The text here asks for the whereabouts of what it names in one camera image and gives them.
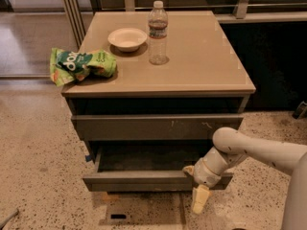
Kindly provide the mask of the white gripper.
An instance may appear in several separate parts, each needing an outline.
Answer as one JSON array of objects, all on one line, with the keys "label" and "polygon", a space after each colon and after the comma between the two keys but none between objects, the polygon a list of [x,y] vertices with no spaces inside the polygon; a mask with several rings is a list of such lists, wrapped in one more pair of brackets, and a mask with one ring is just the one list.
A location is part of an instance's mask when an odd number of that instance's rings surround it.
[{"label": "white gripper", "polygon": [[192,191],[191,209],[194,214],[200,214],[211,196],[209,188],[213,188],[221,180],[221,177],[211,172],[201,158],[194,166],[185,166],[182,171],[194,177],[194,181],[199,184]]}]

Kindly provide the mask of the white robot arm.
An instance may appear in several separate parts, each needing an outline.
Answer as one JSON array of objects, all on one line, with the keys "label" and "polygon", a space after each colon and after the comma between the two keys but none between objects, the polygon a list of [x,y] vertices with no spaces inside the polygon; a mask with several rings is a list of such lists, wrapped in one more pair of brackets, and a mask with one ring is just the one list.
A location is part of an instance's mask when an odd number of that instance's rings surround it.
[{"label": "white robot arm", "polygon": [[260,161],[291,177],[281,230],[307,229],[307,146],[251,138],[231,127],[213,134],[213,147],[195,165],[183,168],[197,186],[192,191],[192,212],[200,214],[210,189],[222,174],[247,157]]}]

